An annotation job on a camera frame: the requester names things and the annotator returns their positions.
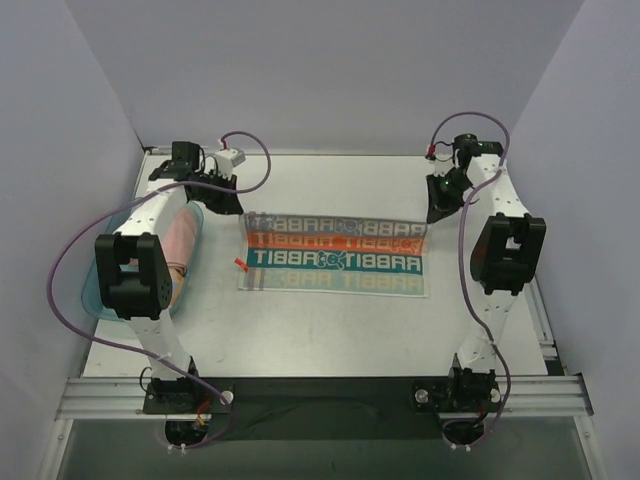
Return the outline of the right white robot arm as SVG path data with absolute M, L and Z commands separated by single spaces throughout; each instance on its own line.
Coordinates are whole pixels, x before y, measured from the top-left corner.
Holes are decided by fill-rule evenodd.
M 496 381 L 501 360 L 495 348 L 516 299 L 531 282 L 546 235 L 546 223 L 523 206 L 500 159 L 503 146 L 466 133 L 451 143 L 452 157 L 440 161 L 430 148 L 435 170 L 426 178 L 426 222 L 459 214 L 460 235 L 471 213 L 483 224 L 473 248 L 459 239 L 457 260 L 463 299 L 478 292 L 484 305 L 471 320 L 447 378 L 427 388 L 428 403 L 439 412 L 495 412 L 503 404 Z

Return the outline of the white rabbit print towel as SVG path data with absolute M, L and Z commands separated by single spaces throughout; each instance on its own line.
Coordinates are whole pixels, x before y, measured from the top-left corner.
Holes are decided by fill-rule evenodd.
M 426 224 L 249 212 L 236 260 L 244 291 L 426 298 Z

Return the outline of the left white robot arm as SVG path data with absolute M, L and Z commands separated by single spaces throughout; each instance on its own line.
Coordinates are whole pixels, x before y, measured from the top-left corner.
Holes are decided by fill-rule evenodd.
M 181 412 L 195 409 L 204 395 L 193 358 L 181 345 L 170 315 L 174 287 L 162 241 L 191 200 L 222 215 L 240 215 L 234 167 L 245 160 L 238 149 L 213 154 L 215 168 L 204 169 L 206 156 L 192 142 L 172 144 L 171 158 L 150 174 L 153 198 L 134 208 L 112 234 L 95 241 L 100 297 L 105 307 L 135 332 L 151 352 L 154 395 Z

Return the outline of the orange polka dot towel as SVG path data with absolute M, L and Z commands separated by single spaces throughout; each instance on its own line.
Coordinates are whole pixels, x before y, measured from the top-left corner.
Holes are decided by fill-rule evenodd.
M 181 298 L 185 278 L 179 273 L 177 273 L 176 275 L 172 276 L 171 279 L 172 279 L 172 295 L 171 295 L 171 301 L 170 301 L 169 307 L 174 308 Z

